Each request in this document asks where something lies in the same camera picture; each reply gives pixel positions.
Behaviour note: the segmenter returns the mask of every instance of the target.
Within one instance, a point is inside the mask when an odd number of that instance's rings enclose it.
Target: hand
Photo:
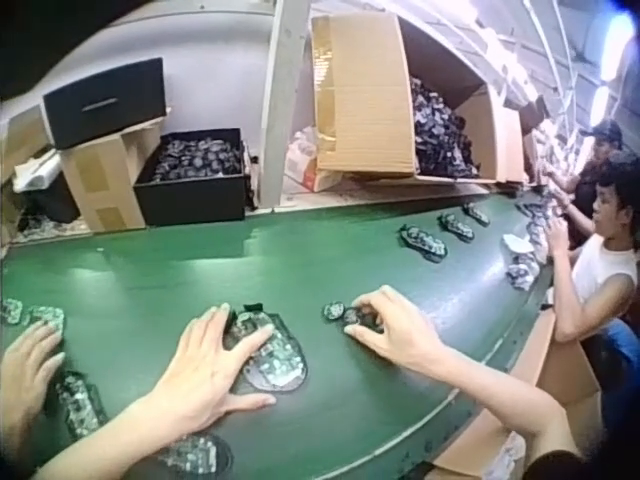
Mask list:
[[[384,333],[361,325],[349,325],[345,333],[396,365],[441,379],[450,349],[418,307],[388,286],[362,295],[354,306],[375,311]]]
[[[0,440],[12,460],[18,459],[31,425],[42,410],[49,382],[64,360],[64,353],[50,356],[61,338],[55,327],[37,322],[4,354],[0,366]]]
[[[255,410],[276,401],[272,395],[229,393],[244,363],[273,328],[261,328],[228,351],[222,345],[228,316],[229,305],[224,304],[192,320],[167,370],[142,399],[147,412],[166,426],[165,444],[208,427],[226,413]]]
[[[569,196],[559,188],[552,188],[551,195],[553,195],[553,198],[556,200],[562,211],[565,211],[569,208],[569,205],[571,205],[571,199]]]
[[[553,169],[551,168],[551,165],[549,165],[547,162],[542,162],[542,164],[540,165],[540,175],[542,175],[543,177],[550,177],[552,175]]]
[[[551,256],[566,254],[569,252],[569,234],[567,222],[560,218],[552,218],[546,229],[547,243]]]

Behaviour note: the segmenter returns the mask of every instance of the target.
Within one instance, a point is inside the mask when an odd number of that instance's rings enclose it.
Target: green conveyor belt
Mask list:
[[[234,479],[393,479],[433,459],[476,413],[468,399],[376,358],[320,317],[334,300],[389,284],[431,315],[444,340],[476,359],[511,368],[549,284],[533,292],[505,278],[504,233],[524,235],[513,200],[478,205],[491,226],[473,226],[439,265],[399,246],[404,223],[438,232],[446,210],[431,202],[345,207],[250,217],[244,222],[101,235],[11,251],[2,294],[26,306],[61,307],[65,349],[88,374],[109,416],[147,392],[187,322],[212,304],[262,302],[300,341],[309,377],[277,406],[226,418],[215,431],[231,446]],[[462,216],[459,207],[451,211]],[[3,343],[18,328],[5,328]],[[241,391],[249,390],[240,385]],[[39,456],[69,442],[62,415],[38,425]],[[150,467],[133,478],[170,478]]]

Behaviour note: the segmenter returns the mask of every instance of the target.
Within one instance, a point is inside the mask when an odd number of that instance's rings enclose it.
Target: white wall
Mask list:
[[[165,132],[240,127],[252,151],[260,146],[262,101],[272,16],[198,12],[112,25],[56,65],[25,95],[4,102],[0,122],[42,101],[42,95],[87,75],[162,56]],[[310,48],[300,83],[296,129],[313,122]]]

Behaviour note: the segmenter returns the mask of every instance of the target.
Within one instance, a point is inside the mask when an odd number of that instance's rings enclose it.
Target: wrist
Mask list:
[[[20,453],[28,436],[28,423],[6,416],[0,422],[0,446],[2,453],[14,463],[20,460]]]
[[[551,249],[551,256],[555,261],[560,260],[562,258],[569,259],[569,249],[566,247],[553,247]]]
[[[436,355],[431,352],[429,355],[423,356],[419,373],[439,382],[450,384],[451,379],[456,376],[457,354],[457,350],[442,345],[441,351]]]
[[[131,403],[118,415],[117,420],[129,433],[136,432],[132,437],[135,437],[137,448],[140,448],[145,456],[157,452],[177,439],[167,419],[154,408],[149,395]]]

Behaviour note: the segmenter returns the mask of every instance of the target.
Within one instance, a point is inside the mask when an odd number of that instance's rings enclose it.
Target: white t-shirt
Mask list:
[[[604,238],[600,235],[592,235],[582,246],[580,256],[571,271],[571,278],[581,303],[596,293],[612,275],[628,275],[633,284],[638,285],[635,252],[613,252],[604,248],[603,242]]]

